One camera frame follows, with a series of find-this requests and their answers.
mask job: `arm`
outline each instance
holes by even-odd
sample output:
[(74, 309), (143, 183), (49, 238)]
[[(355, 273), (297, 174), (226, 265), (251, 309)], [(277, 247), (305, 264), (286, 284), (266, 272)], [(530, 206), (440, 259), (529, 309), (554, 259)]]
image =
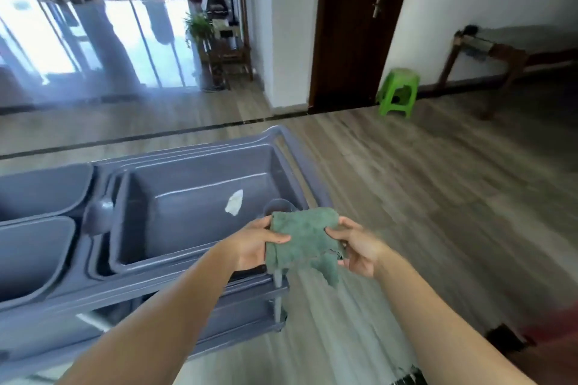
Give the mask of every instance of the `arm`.
[(290, 239), (266, 229), (270, 222), (270, 216), (257, 219), (213, 246), (174, 285), (103, 335), (58, 384), (172, 384), (232, 273), (263, 264), (265, 242)]
[(343, 265), (379, 282), (431, 385), (533, 384), (435, 293), (407, 260), (342, 216)]

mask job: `folded cloth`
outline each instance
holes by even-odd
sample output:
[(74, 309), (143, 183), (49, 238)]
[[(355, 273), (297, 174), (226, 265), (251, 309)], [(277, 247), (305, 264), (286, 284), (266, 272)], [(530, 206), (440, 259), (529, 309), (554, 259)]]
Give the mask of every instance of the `folded cloth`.
[(267, 272), (308, 265), (321, 272), (330, 286), (337, 286), (337, 260), (345, 257), (345, 250), (339, 241), (329, 237), (325, 228), (336, 228), (338, 224), (339, 215), (329, 207), (273, 212), (271, 230), (291, 235), (291, 241), (265, 245)]

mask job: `door handle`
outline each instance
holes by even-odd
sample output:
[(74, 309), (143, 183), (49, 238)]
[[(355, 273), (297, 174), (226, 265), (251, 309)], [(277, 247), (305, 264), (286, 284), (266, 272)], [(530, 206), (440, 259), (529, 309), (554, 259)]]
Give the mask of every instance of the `door handle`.
[(373, 4), (373, 18), (376, 19), (378, 18), (378, 14), (381, 11), (381, 7), (380, 4), (381, 0), (375, 0), (375, 3)]

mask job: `white paper scrap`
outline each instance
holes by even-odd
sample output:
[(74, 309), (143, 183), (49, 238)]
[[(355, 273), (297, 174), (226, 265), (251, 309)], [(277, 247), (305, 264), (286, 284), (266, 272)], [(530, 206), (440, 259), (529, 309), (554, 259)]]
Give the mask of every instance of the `white paper scrap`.
[(227, 203), (227, 207), (225, 207), (225, 211), (228, 214), (237, 216), (239, 210), (241, 210), (242, 203), (243, 203), (243, 189), (238, 190), (237, 192), (233, 193), (233, 195), (231, 195), (231, 198), (229, 198), (229, 202)]

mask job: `hand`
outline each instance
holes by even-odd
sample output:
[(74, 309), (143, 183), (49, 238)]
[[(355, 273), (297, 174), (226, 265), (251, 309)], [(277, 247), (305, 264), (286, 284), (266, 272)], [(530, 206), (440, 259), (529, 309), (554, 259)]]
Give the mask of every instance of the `hand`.
[(359, 275), (373, 278), (375, 265), (389, 247), (348, 217), (339, 216), (339, 225), (345, 229), (325, 229), (330, 237), (345, 243), (349, 258), (339, 261), (339, 264)]
[(271, 216), (249, 222), (237, 233), (220, 243), (237, 257), (235, 271), (244, 271), (265, 263), (265, 242), (285, 243), (291, 239), (288, 234), (269, 230)]

